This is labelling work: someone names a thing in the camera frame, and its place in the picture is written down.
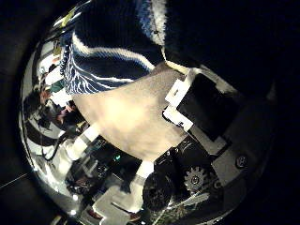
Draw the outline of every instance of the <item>white plastic part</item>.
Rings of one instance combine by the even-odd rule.
[[[143,161],[139,170],[136,172],[135,178],[130,183],[130,194],[121,191],[117,186],[113,186],[100,196],[93,204],[94,211],[104,217],[100,224],[127,224],[130,216],[125,211],[137,213],[142,209],[143,184],[145,179],[153,171],[154,164],[149,161]]]
[[[200,68],[190,68],[187,71],[185,80],[176,80],[168,95],[165,97],[166,101],[168,101],[170,105],[163,112],[163,115],[177,126],[182,127],[185,132],[188,132],[188,130],[193,126],[193,122],[177,111],[176,108],[187,94],[188,89],[192,85],[196,76],[200,73],[203,73]]]
[[[126,225],[130,221],[128,213],[112,204],[113,196],[120,193],[119,187],[112,186],[93,204],[93,210],[103,216],[100,225]]]
[[[145,179],[154,171],[154,164],[143,161],[136,172],[136,176],[130,183],[130,194],[120,194],[113,197],[113,202],[131,213],[137,213],[143,206],[143,185]]]
[[[72,160],[77,160],[81,157],[84,150],[87,148],[88,144],[86,143],[86,139],[89,142],[92,142],[98,136],[98,132],[95,130],[93,126],[89,127],[81,136],[79,136],[75,143],[70,147],[66,148],[67,155]]]

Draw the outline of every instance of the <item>wire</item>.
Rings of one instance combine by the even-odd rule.
[[[43,148],[42,151],[41,151],[41,155],[43,156],[43,158],[46,160],[46,161],[52,161],[54,159],[54,157],[56,156],[56,153],[58,151],[58,147],[59,147],[59,144],[63,141],[65,141],[67,138],[74,138],[74,137],[77,137],[79,135],[79,133],[75,130],[73,130],[73,127],[70,128],[69,130],[67,130],[62,136],[60,136],[55,145],[54,145],[54,150],[53,150],[53,153],[50,157],[46,157],[47,154],[44,153],[44,150]]]

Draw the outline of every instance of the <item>gear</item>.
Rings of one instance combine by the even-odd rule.
[[[205,176],[204,169],[200,170],[199,167],[196,167],[195,169],[191,168],[190,172],[187,172],[187,175],[185,176],[187,190],[199,190],[203,186]]]

